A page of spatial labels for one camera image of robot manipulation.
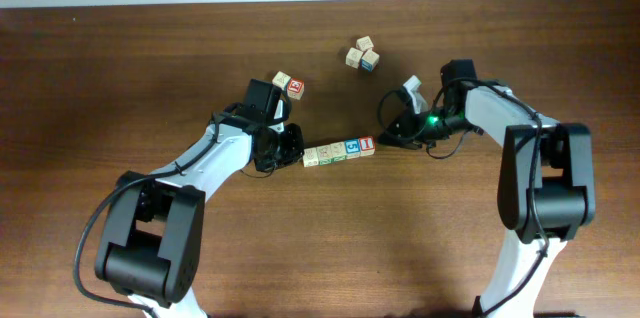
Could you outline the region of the wooden block red I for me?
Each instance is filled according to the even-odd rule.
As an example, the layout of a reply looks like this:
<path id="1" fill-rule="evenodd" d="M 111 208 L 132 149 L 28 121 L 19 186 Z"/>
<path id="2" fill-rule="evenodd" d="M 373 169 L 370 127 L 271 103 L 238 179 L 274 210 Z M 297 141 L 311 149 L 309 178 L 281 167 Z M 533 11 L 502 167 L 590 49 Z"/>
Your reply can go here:
<path id="1" fill-rule="evenodd" d="M 376 145 L 375 140 L 372 136 L 360 137 L 358 139 L 358 143 L 360 148 L 360 155 L 362 157 L 371 156 L 375 153 Z"/>

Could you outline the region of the wooden block blue 5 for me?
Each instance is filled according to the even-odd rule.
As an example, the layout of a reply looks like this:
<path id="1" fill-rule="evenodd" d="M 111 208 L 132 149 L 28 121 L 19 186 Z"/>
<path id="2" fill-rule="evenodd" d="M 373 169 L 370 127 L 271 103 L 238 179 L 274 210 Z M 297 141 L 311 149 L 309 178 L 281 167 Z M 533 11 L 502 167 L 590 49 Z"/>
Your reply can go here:
<path id="1" fill-rule="evenodd" d="M 360 157 L 361 149 L 358 139 L 345 140 L 344 145 L 347 159 L 355 159 Z"/>

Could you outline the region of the wooden block green R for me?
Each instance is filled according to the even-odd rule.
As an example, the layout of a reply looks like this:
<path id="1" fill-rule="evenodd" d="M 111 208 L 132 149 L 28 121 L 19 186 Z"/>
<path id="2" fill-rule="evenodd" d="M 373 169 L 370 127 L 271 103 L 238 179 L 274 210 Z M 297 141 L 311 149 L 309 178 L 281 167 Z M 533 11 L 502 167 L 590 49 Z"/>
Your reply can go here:
<path id="1" fill-rule="evenodd" d="M 333 162 L 333 151 L 330 145 L 322 145 L 316 148 L 319 165 L 328 165 Z"/>

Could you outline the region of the wooden block green N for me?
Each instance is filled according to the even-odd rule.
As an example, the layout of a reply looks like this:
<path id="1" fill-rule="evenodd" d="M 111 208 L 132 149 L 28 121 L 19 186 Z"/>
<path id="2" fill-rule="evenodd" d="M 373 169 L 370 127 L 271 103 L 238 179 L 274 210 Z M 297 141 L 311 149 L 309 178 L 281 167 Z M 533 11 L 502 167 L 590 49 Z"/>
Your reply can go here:
<path id="1" fill-rule="evenodd" d="M 330 149 L 333 162 L 339 162 L 347 159 L 347 152 L 344 141 L 331 143 Z"/>

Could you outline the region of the plain wooden picture block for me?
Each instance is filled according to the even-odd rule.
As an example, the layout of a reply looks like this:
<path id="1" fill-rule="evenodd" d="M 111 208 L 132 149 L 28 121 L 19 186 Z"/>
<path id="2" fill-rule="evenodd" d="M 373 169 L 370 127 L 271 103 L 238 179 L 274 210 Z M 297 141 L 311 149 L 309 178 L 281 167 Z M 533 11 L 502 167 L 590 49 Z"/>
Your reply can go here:
<path id="1" fill-rule="evenodd" d="M 306 148 L 303 155 L 304 167 L 313 167 L 319 165 L 318 151 L 316 147 Z"/>

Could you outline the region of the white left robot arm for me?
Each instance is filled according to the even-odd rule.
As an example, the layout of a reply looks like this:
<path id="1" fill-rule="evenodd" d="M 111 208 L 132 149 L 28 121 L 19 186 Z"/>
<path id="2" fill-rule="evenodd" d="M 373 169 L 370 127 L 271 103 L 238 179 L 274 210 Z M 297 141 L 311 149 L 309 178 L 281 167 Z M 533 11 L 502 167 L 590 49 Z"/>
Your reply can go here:
<path id="1" fill-rule="evenodd" d="M 99 205 L 107 214 L 94 272 L 148 317 L 203 317 L 192 285 L 206 202 L 253 163 L 266 175 L 303 156 L 291 101 L 276 85 L 251 80 L 243 101 L 213 114 L 202 137 L 149 174 L 124 173 Z"/>

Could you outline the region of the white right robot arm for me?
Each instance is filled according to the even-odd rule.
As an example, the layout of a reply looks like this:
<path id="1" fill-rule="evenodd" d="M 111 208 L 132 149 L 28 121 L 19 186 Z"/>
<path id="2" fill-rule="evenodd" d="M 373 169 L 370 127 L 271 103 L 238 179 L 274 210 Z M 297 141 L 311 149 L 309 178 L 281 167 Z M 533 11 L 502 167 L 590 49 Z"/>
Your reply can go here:
<path id="1" fill-rule="evenodd" d="M 404 109 L 381 126 L 379 143 L 430 151 L 453 135 L 486 134 L 502 149 L 497 206 L 505 228 L 493 276 L 473 317 L 531 317 L 557 256 L 595 217 L 592 139 L 524 103 L 505 83 L 481 80 L 469 59 L 440 70 L 433 102 L 412 76 L 392 95 Z"/>

